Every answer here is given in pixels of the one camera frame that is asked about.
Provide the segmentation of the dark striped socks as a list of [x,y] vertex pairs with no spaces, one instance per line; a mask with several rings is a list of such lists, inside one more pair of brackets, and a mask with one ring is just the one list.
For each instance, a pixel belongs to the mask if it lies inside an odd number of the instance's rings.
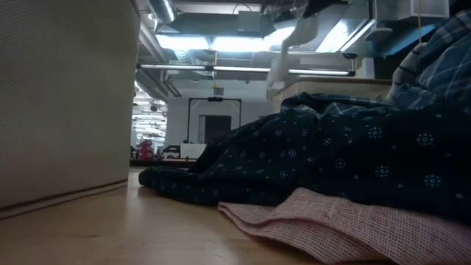
[[417,77],[417,66],[419,63],[419,56],[427,43],[417,44],[402,60],[397,69],[392,75],[392,87],[387,93],[384,100],[390,105],[394,102],[394,95],[398,92],[399,87],[404,84],[413,84]]

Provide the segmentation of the red background object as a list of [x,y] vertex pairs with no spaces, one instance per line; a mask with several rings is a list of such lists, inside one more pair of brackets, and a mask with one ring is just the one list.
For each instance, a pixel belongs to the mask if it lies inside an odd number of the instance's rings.
[[140,142],[137,145],[138,158],[140,160],[151,160],[154,158],[154,147],[153,142],[149,139]]

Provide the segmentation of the blue plaid shirt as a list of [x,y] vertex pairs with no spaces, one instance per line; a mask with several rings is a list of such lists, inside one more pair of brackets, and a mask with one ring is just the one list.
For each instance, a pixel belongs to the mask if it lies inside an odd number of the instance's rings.
[[428,105],[463,105],[464,113],[471,115],[471,10],[456,13],[438,26],[419,56],[415,82],[401,85],[392,105],[384,99],[299,93],[285,99],[280,110],[307,112],[318,118],[360,112],[385,116]]

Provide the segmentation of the beige fabric bin brown tag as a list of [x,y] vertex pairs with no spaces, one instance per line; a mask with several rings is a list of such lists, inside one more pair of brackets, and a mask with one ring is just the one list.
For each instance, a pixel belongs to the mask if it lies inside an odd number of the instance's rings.
[[273,112],[281,102],[298,93],[327,93],[382,99],[392,87],[390,79],[362,79],[357,77],[298,77],[289,82],[276,82],[266,90],[266,98]]

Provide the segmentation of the navy dotted garment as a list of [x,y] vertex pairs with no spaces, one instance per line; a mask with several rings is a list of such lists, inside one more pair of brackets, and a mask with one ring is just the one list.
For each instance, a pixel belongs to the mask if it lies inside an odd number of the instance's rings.
[[308,94],[288,99],[211,141],[190,169],[151,167],[139,183],[206,206],[276,206],[306,188],[471,225],[471,105],[317,116],[320,105]]

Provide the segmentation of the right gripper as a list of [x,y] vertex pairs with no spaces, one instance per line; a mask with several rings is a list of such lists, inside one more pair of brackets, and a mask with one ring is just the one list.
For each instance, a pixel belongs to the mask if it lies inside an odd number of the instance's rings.
[[332,5],[346,5],[350,0],[306,0],[307,5],[301,18],[310,18]]

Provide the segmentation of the silver ventilation duct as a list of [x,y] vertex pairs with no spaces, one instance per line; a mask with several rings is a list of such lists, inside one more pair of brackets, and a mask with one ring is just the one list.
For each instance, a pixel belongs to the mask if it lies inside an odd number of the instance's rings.
[[159,23],[169,24],[177,17],[177,8],[172,0],[148,0]]

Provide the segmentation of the white background bin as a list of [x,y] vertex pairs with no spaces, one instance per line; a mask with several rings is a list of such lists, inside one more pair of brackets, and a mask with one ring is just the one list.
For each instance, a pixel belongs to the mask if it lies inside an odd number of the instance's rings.
[[182,159],[196,160],[205,149],[206,144],[180,144],[180,157]]

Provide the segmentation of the black gantry frame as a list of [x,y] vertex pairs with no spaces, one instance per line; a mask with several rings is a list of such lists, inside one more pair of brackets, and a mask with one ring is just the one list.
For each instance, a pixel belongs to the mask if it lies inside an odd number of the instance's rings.
[[242,99],[231,99],[231,98],[223,98],[219,96],[212,96],[212,97],[190,97],[188,98],[188,112],[187,112],[187,133],[186,133],[186,142],[187,144],[190,143],[190,131],[191,131],[191,103],[194,100],[199,100],[199,101],[208,101],[208,102],[223,102],[223,101],[234,101],[239,103],[239,109],[238,109],[238,126],[241,127],[241,118],[242,118]]

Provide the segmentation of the pink woven garment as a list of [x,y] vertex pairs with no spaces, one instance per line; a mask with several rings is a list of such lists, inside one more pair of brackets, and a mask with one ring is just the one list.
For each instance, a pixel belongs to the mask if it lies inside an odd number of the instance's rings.
[[305,188],[276,207],[221,202],[218,209],[243,232],[283,242],[325,264],[471,265],[471,227],[426,214]]

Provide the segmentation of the white teal-striped garment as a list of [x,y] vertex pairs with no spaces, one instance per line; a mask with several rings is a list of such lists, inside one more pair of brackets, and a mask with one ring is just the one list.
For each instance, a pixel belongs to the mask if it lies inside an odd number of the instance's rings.
[[288,76],[288,50],[292,46],[300,46],[313,40],[318,33],[318,15],[301,18],[293,32],[281,43],[280,54],[272,62],[267,74],[266,87],[272,88],[276,82],[282,82]]

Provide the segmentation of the ceiling light panel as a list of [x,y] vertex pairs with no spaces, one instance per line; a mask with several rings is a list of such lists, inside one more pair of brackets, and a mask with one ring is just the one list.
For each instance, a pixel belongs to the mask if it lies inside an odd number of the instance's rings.
[[219,36],[214,38],[210,47],[218,52],[264,52],[271,46],[261,38]]
[[210,48],[210,44],[204,37],[186,37],[186,36],[155,36],[159,44],[164,49],[171,49],[177,51],[186,50],[205,50]]

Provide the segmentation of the beige fabric storage bin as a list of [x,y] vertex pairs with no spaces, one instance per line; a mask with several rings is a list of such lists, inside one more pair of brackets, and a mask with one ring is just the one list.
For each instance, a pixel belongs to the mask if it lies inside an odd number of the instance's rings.
[[123,187],[136,0],[0,0],[0,220]]

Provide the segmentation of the long tube light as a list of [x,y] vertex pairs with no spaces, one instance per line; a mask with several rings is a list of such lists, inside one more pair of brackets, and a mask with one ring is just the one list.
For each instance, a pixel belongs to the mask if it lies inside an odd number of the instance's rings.
[[[269,68],[260,67],[242,67],[242,66],[207,66],[207,65],[172,65],[172,64],[137,64],[136,68],[159,69],[159,70],[177,70],[177,71],[227,71],[227,72],[247,72],[247,73],[268,73]],[[322,69],[304,69],[292,68],[288,70],[289,74],[297,75],[317,75],[317,76],[338,76],[354,77],[354,71],[337,71]]]

